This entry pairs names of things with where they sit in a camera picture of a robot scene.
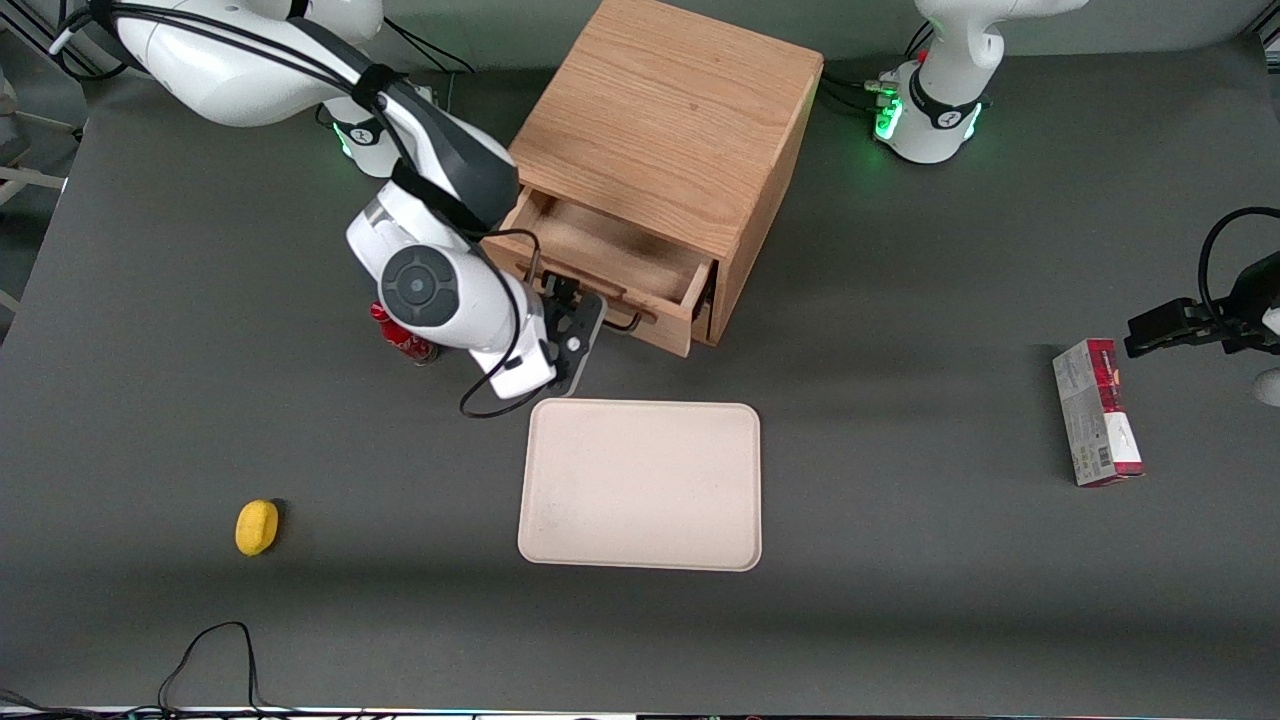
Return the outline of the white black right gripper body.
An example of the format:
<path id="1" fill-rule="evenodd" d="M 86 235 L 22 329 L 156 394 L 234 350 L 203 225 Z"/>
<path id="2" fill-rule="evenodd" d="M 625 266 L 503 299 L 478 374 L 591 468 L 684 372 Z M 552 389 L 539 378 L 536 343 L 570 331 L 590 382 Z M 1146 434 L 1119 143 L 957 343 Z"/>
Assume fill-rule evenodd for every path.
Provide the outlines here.
<path id="1" fill-rule="evenodd" d="M 543 295 L 535 292 L 521 292 L 517 301 L 524 316 L 515 350 L 508 350 L 511 333 L 507 332 L 493 350 L 472 350 L 471 357 L 486 373 L 499 398 L 521 398 L 535 391 L 557 397 L 571 395 L 586 369 L 599 331 L 590 346 L 571 346 L 571 315 L 547 315 Z"/>

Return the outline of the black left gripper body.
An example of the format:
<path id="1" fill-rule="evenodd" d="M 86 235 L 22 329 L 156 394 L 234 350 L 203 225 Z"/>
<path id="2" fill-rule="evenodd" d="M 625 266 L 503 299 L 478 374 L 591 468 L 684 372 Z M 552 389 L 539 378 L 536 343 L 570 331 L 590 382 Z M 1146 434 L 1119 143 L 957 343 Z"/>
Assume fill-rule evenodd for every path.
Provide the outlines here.
<path id="1" fill-rule="evenodd" d="M 1211 251 L 1204 252 L 1204 304 L 1210 310 L 1210 343 L 1225 354 L 1256 350 L 1279 355 L 1277 329 L 1266 324 L 1267 313 L 1277 310 L 1279 252 L 1248 265 L 1222 299 L 1210 297 Z"/>

